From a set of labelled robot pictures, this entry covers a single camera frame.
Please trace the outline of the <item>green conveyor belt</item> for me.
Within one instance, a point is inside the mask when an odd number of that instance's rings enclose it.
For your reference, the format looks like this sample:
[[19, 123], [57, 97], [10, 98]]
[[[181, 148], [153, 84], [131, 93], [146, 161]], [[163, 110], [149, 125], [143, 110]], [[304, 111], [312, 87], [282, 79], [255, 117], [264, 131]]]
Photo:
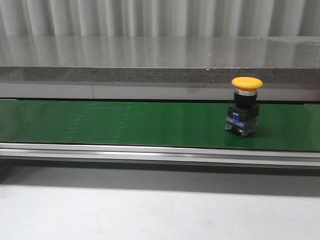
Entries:
[[228, 103], [15, 100], [0, 102], [0, 140], [15, 143], [320, 150], [320, 107], [262, 104], [257, 130], [226, 131]]

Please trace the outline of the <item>grey stone counter slab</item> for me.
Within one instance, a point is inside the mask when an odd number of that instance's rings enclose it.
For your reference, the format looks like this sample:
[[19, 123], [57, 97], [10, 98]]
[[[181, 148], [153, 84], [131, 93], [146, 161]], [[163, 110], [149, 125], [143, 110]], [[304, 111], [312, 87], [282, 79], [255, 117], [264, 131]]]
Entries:
[[9, 82], [226, 84], [320, 82], [318, 37], [3, 36]]

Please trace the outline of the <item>yellow mushroom push button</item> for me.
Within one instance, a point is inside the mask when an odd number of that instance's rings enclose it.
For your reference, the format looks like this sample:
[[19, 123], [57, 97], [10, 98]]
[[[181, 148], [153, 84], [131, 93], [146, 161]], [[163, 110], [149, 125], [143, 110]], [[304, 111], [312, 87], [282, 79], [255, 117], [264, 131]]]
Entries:
[[231, 84], [235, 87], [234, 104], [227, 110], [225, 130], [244, 138], [257, 130], [260, 105], [256, 100], [264, 84], [248, 76], [236, 77]]

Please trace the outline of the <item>white pleated curtain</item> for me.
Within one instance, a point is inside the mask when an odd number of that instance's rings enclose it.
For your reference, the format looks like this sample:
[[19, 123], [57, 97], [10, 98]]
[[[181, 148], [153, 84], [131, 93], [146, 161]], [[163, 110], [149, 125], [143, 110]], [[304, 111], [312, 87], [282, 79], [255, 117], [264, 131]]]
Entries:
[[2, 36], [319, 36], [317, 0], [3, 0]]

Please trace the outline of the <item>aluminium conveyor front rail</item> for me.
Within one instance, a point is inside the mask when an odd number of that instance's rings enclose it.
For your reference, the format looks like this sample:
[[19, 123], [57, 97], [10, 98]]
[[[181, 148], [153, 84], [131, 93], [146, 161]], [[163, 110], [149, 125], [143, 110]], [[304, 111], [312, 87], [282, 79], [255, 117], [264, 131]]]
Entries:
[[133, 145], [4, 143], [4, 159], [75, 162], [127, 162], [175, 165], [320, 166], [318, 152], [190, 148]]

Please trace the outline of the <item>white conveyor rear rail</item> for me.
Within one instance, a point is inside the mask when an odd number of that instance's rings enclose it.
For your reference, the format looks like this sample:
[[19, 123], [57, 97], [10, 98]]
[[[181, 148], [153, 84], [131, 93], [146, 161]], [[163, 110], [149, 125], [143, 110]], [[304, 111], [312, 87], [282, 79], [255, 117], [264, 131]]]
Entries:
[[[229, 101], [230, 83], [1, 83], [0, 96], [9, 98], [89, 100], [191, 100]], [[318, 83], [266, 83], [258, 90], [260, 101], [318, 102]]]

